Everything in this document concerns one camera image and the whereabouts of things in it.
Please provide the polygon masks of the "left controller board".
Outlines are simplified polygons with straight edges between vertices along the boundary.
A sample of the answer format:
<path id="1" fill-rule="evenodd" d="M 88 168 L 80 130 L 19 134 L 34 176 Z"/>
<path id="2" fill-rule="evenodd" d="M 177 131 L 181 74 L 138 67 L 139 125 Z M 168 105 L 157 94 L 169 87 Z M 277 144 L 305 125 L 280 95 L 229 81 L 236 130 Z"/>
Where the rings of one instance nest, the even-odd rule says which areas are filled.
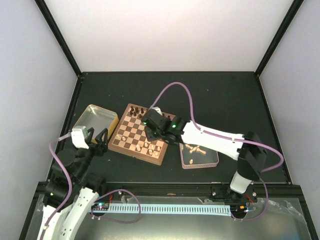
<path id="1" fill-rule="evenodd" d="M 107 211 L 109 209 L 109 203 L 104 203 L 104 202 L 95 202 L 92 206 L 91 209 L 93 211 Z"/>

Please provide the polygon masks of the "controller board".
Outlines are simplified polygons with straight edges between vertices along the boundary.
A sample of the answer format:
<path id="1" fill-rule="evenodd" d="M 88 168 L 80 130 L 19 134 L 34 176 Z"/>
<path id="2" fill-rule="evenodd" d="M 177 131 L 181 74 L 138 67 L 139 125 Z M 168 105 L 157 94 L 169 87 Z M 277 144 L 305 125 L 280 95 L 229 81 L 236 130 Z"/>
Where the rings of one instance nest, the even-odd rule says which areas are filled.
<path id="1" fill-rule="evenodd" d="M 235 205 L 230 207 L 232 213 L 248 213 L 256 209 L 257 207 L 255 205 Z"/>
<path id="2" fill-rule="evenodd" d="M 109 209 L 109 203 L 104 203 L 104 202 L 95 202 L 92 206 L 91 209 L 93 211 L 107 211 Z"/>

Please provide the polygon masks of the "yellow metal tin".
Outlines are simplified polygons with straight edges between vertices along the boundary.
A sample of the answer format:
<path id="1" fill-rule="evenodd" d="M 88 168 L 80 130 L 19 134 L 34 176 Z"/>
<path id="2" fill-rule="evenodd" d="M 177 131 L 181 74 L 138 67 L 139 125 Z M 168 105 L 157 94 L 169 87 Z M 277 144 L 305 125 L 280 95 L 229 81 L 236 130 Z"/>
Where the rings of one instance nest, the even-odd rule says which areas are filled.
<path id="1" fill-rule="evenodd" d="M 96 143 L 95 138 L 105 128 L 108 129 L 107 139 L 109 140 L 118 123 L 119 117 L 117 113 L 103 107 L 90 104 L 78 118 L 73 127 L 85 126 L 87 130 L 89 128 L 94 128 L 92 142 Z"/>

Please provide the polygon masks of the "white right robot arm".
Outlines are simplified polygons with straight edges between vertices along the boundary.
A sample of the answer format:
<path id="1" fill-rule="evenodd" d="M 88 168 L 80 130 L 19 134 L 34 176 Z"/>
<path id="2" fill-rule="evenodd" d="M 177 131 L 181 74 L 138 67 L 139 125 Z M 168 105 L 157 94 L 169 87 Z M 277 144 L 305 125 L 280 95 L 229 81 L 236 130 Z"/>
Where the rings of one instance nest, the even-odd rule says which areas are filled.
<path id="1" fill-rule="evenodd" d="M 237 169 L 227 189 L 228 198 L 234 202 L 240 201 L 246 195 L 248 186 L 261 178 L 267 152 L 256 142 L 244 142 L 259 139 L 253 132 L 242 135 L 196 126 L 191 120 L 178 116 L 169 118 L 154 108 L 149 109 L 141 121 L 150 141 L 205 147 L 237 161 Z"/>

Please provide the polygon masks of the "pink plastic tray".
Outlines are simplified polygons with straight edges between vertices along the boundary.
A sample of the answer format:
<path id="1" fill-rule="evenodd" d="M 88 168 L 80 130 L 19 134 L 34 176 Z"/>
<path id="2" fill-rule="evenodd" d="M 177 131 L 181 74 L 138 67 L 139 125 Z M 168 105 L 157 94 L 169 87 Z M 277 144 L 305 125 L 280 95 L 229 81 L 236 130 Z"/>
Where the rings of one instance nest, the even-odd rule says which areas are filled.
<path id="1" fill-rule="evenodd" d="M 206 151 L 206 155 L 202 155 L 198 152 L 189 153 L 189 150 L 185 147 L 187 143 L 180 143 L 180 158 L 181 166 L 183 169 L 199 169 L 199 168 L 213 168 L 216 167 L 219 163 L 218 152 L 200 145 L 188 144 L 191 146 L 199 146 L 200 149 Z"/>

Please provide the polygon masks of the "right controller board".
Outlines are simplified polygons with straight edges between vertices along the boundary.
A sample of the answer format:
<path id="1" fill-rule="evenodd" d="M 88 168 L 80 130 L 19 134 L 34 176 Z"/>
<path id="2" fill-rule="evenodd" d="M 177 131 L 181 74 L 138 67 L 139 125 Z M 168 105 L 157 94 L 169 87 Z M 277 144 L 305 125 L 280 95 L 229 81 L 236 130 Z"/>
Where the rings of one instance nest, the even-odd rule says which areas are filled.
<path id="1" fill-rule="evenodd" d="M 232 213 L 248 213 L 256 209 L 257 207 L 255 205 L 235 205 L 230 207 Z"/>

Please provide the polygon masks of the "black front rail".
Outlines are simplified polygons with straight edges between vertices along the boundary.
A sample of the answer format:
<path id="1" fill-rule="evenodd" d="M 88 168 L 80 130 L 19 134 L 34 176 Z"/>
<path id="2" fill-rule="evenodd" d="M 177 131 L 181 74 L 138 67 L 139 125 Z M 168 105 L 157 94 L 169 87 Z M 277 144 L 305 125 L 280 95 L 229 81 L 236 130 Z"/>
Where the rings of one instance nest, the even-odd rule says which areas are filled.
<path id="1" fill-rule="evenodd" d="M 136 196 L 213 196 L 227 191 L 227 183 L 124 183 L 107 182 L 107 190 L 124 189 Z"/>

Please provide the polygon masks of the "light pieces pile in tray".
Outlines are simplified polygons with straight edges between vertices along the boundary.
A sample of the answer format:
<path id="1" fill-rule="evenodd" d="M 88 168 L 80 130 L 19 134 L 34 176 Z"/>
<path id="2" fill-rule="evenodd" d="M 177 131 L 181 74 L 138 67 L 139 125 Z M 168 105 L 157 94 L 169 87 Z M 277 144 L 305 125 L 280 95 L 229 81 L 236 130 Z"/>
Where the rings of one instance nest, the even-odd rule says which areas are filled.
<path id="1" fill-rule="evenodd" d="M 190 144 L 185 144 L 185 147 L 188 149 L 188 152 L 190 154 L 193 154 L 193 153 L 200 153 L 202 155 L 206 155 L 207 154 L 207 152 L 205 150 L 200 149 L 199 145 L 192 146 Z"/>

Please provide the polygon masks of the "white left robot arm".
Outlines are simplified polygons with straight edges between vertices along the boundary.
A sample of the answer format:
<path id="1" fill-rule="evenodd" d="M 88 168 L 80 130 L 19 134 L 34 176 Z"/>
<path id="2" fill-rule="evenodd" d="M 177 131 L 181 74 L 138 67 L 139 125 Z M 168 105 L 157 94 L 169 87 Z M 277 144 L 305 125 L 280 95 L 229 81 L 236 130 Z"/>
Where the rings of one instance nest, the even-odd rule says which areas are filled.
<path id="1" fill-rule="evenodd" d="M 60 142 L 71 138 L 73 148 L 55 153 L 51 166 L 53 178 L 47 183 L 43 197 L 43 215 L 37 239 L 73 240 L 86 214 L 96 200 L 108 192 L 106 179 L 89 172 L 94 157 L 108 150 L 108 129 L 96 136 L 94 128 L 76 126 L 59 137 Z"/>

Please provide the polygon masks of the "wooden chessboard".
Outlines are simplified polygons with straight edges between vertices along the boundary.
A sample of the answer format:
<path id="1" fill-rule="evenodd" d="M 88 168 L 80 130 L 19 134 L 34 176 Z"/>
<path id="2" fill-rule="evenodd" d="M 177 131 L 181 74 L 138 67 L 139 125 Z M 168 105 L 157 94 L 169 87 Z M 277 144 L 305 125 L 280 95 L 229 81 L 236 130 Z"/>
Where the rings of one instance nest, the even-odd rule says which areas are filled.
<path id="1" fill-rule="evenodd" d="M 143 117 L 147 111 L 146 107 L 129 103 L 108 141 L 108 149 L 160 166 L 164 160 L 168 144 L 162 140 L 148 141 L 142 118 L 139 119 L 138 117 L 139 115 Z M 120 135 L 121 139 L 116 139 L 116 135 Z M 140 145 L 141 151 L 136 150 L 136 145 Z"/>

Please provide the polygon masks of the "black frame post left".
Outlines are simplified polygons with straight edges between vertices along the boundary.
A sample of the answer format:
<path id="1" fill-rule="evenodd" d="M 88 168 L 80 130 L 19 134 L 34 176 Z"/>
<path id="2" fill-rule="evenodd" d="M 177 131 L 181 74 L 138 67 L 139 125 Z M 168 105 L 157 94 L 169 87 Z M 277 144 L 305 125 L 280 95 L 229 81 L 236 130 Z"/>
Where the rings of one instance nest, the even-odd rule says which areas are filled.
<path id="1" fill-rule="evenodd" d="M 46 4 L 45 0 L 35 0 L 34 1 L 40 10 L 42 16 L 44 17 L 47 25 L 49 26 L 51 32 L 53 33 L 57 43 L 59 44 L 61 50 L 63 51 L 66 59 L 68 60 L 71 68 L 73 69 L 75 75 L 78 77 L 82 74 L 60 28 L 58 27 L 48 5 Z"/>

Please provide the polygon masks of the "black frame post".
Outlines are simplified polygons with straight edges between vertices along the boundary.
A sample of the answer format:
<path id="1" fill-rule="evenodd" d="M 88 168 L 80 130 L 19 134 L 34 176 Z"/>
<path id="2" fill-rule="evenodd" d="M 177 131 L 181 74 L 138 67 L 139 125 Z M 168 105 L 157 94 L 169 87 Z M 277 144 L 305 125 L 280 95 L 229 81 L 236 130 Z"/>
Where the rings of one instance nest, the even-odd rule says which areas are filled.
<path id="1" fill-rule="evenodd" d="M 58 27 L 48 5 L 46 4 L 45 0 L 35 0 L 34 1 L 40 10 L 42 16 L 44 17 L 47 25 L 49 26 L 51 32 L 53 33 L 57 43 L 59 44 L 61 50 L 63 51 L 66 59 L 68 60 L 71 68 L 73 69 L 75 75 L 78 77 L 82 74 L 60 28 Z"/>
<path id="2" fill-rule="evenodd" d="M 281 24 L 279 25 L 275 35 L 273 36 L 266 52 L 264 53 L 258 67 L 255 70 L 255 75 L 260 77 L 263 73 L 265 67 L 267 66 L 268 62 L 270 61 L 273 53 L 277 49 L 279 43 L 281 42 L 282 38 L 284 37 L 286 31 L 288 30 L 289 26 L 291 25 L 293 19 L 295 18 L 296 14 L 298 13 L 300 7 L 302 6 L 304 0 L 293 0 L 288 11 L 286 12 Z"/>

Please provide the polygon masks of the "black frame post right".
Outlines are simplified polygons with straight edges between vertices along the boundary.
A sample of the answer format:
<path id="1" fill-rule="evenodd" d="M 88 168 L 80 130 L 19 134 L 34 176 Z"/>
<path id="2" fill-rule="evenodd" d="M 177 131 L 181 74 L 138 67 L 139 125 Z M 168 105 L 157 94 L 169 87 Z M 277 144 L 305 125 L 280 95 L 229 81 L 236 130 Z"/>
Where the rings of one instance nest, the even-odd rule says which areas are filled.
<path id="1" fill-rule="evenodd" d="M 255 75 L 260 77 L 263 73 L 265 67 L 267 66 L 268 62 L 270 61 L 273 53 L 277 49 L 279 43 L 281 42 L 282 38 L 284 37 L 286 31 L 288 30 L 289 26 L 291 25 L 293 19 L 295 18 L 296 14 L 298 13 L 300 7 L 302 6 L 304 0 L 293 0 L 288 11 L 286 12 L 281 24 L 279 25 L 275 35 L 273 36 L 266 52 L 264 53 L 258 67 L 255 70 Z"/>

